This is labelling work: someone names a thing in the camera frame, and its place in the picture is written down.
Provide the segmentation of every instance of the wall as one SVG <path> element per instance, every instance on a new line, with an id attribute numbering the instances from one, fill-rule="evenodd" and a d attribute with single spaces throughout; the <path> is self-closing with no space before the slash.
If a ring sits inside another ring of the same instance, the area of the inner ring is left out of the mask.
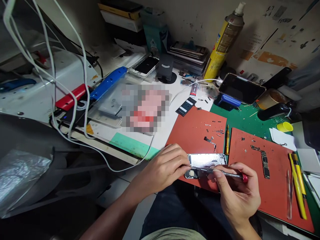
<path id="1" fill-rule="evenodd" d="M 175 40 L 186 42 L 194 40 L 195 44 L 210 50 L 225 16 L 232 13 L 240 2 L 239 0 L 134 1 L 163 9 Z M 285 66 L 296 69 L 310 61 L 320 53 L 317 50 L 320 48 L 318 1 L 245 0 L 245 26 L 229 53 L 228 64 L 238 71 L 244 70 L 244 76 L 256 73 L 261 79 L 268 80 Z M 287 9 L 274 20 L 273 17 L 281 6 L 282 9 Z M 308 8 L 311 10 L 299 20 Z M 264 36 L 266 43 L 257 52 L 245 51 L 246 43 L 253 33 Z"/>
<path id="2" fill-rule="evenodd" d="M 53 0 L 36 0 L 39 7 L 69 39 L 80 44 L 71 26 Z M 77 30 L 87 50 L 97 50 L 108 43 L 104 20 L 97 0 L 57 0 Z"/>
<path id="3" fill-rule="evenodd" d="M 106 42 L 104 21 L 97 7 L 99 0 L 58 0 L 86 48 Z M 134 0 L 161 8 L 175 40 L 190 41 L 212 49 L 225 16 L 239 0 Z M 246 0 L 245 26 L 231 49 L 227 62 L 243 76 L 256 73 L 268 80 L 283 67 L 296 69 L 320 54 L 319 0 Z M 52 0 L 37 0 L 39 6 L 71 40 L 75 34 Z M 275 18 L 275 14 L 285 9 Z M 248 50 L 248 39 L 259 34 L 265 41 L 259 50 Z"/>

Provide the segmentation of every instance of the plastic bag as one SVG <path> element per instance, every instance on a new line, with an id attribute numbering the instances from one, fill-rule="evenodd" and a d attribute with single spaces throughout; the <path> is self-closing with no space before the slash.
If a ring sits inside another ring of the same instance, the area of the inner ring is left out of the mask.
<path id="1" fill-rule="evenodd" d="M 45 157 L 12 149 L 0 160 L 0 217 L 8 212 L 44 174 L 51 163 Z"/>

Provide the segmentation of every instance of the red screwdriver handle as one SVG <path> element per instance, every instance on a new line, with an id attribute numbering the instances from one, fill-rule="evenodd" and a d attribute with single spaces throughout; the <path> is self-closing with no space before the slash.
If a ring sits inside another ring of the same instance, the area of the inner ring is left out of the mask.
<path id="1" fill-rule="evenodd" d="M 242 175 L 242 181 L 243 181 L 243 183 L 247 183 L 247 182 L 248 182 L 248 176 L 245 175 L 244 173 L 241 173 L 241 175 Z"/>

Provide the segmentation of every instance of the spray can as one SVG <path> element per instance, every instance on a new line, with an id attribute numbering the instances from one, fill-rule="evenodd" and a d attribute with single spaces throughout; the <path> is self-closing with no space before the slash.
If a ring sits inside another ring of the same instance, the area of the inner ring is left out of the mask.
<path id="1" fill-rule="evenodd" d="M 245 5 L 246 3 L 241 2 L 236 10 L 224 19 L 221 31 L 218 34 L 217 41 L 214 44 L 207 63 L 204 79 L 213 79 L 217 76 L 227 54 L 243 28 L 243 8 Z"/>

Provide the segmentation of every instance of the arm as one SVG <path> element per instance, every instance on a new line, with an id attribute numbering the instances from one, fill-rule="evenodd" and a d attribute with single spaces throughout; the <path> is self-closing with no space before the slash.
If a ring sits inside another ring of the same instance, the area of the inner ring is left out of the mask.
<path id="1" fill-rule="evenodd" d="M 187 154 L 170 144 L 132 180 L 123 194 L 92 224 L 80 240 L 122 239 L 138 204 L 190 170 Z"/>
<path id="2" fill-rule="evenodd" d="M 220 170 L 233 174 L 243 172 L 248 176 L 248 182 L 243 183 L 241 179 L 226 177 Z M 257 173 L 243 163 L 236 162 L 229 166 L 216 166 L 208 178 L 218 184 L 222 210 L 236 238 L 260 239 L 249 222 L 249 218 L 255 214 L 261 203 Z"/>

